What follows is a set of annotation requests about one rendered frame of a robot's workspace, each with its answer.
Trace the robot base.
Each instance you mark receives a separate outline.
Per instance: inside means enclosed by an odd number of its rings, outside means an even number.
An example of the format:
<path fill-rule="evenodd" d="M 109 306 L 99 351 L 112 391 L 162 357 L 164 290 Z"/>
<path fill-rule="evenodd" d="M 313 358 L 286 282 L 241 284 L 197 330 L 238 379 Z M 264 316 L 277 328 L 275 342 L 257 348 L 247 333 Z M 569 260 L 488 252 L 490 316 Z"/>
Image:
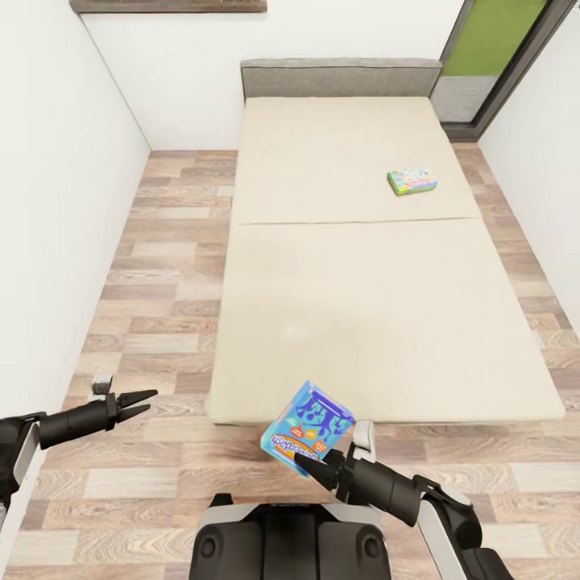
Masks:
<path fill-rule="evenodd" d="M 343 504 L 233 504 L 198 520 L 188 580 L 392 580 L 379 513 Z"/>

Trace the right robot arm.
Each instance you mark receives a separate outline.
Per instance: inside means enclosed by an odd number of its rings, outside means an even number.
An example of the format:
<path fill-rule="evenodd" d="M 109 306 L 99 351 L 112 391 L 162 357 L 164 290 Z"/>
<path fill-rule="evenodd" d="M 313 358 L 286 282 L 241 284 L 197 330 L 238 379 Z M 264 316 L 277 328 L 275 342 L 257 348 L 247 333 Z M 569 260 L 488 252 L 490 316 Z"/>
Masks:
<path fill-rule="evenodd" d="M 418 523 L 442 580 L 515 580 L 501 556 L 482 548 L 474 505 L 461 492 L 415 474 L 412 479 L 375 459 L 374 423 L 355 425 L 346 458 L 331 449 L 319 462 L 296 453 L 295 461 L 336 499 L 357 495 L 408 526 Z"/>

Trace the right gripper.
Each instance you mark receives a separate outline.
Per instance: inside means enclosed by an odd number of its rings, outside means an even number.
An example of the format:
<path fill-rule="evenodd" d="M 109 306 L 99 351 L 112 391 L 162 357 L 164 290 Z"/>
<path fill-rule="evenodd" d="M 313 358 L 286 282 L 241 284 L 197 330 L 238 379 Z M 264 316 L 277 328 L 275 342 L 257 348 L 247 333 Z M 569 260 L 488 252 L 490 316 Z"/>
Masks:
<path fill-rule="evenodd" d="M 387 512 L 394 488 L 394 469 L 378 461 L 353 458 L 354 448 L 353 441 L 346 458 L 342 451 L 331 449 L 322 462 L 299 453 L 294 459 L 329 492 L 338 489 L 335 498 L 343 503 L 347 503 L 351 493 Z"/>

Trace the board game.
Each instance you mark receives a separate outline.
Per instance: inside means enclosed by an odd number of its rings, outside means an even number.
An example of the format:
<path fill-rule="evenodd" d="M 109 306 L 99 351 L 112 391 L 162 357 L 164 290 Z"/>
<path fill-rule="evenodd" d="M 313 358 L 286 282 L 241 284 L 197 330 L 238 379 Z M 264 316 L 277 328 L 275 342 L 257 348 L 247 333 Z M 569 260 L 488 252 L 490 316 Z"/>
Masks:
<path fill-rule="evenodd" d="M 389 172 L 387 178 L 399 196 L 437 187 L 437 182 L 425 166 L 395 170 Z"/>
<path fill-rule="evenodd" d="M 261 436 L 261 448 L 308 478 L 294 455 L 322 462 L 353 421 L 349 409 L 308 380 Z"/>

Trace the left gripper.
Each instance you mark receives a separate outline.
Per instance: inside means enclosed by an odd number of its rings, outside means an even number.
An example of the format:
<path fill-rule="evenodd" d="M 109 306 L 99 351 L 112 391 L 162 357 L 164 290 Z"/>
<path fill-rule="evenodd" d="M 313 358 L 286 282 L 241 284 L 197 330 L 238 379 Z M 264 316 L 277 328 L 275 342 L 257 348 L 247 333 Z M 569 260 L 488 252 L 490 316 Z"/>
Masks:
<path fill-rule="evenodd" d="M 115 424 L 129 419 L 129 417 L 148 411 L 151 404 L 134 406 L 142 400 L 156 396 L 158 391 L 135 391 L 126 392 L 116 398 L 115 393 L 108 393 L 104 400 L 99 400 L 80 407 L 71 408 L 67 411 L 68 439 L 76 440 L 84 436 L 102 431 L 114 429 Z"/>

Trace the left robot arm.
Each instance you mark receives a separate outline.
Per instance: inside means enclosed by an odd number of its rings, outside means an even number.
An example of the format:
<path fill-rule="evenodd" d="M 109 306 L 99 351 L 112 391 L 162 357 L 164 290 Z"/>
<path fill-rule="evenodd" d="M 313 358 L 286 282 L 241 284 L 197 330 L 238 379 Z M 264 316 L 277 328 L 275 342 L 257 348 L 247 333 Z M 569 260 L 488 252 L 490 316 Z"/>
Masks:
<path fill-rule="evenodd" d="M 126 407 L 156 396 L 156 389 L 126 392 L 116 398 L 109 393 L 112 378 L 107 372 L 96 373 L 87 405 L 52 415 L 37 412 L 0 419 L 0 534 L 11 496 L 19 491 L 38 445 L 47 450 L 103 429 L 110 431 L 115 424 L 151 408 L 151 404 Z"/>

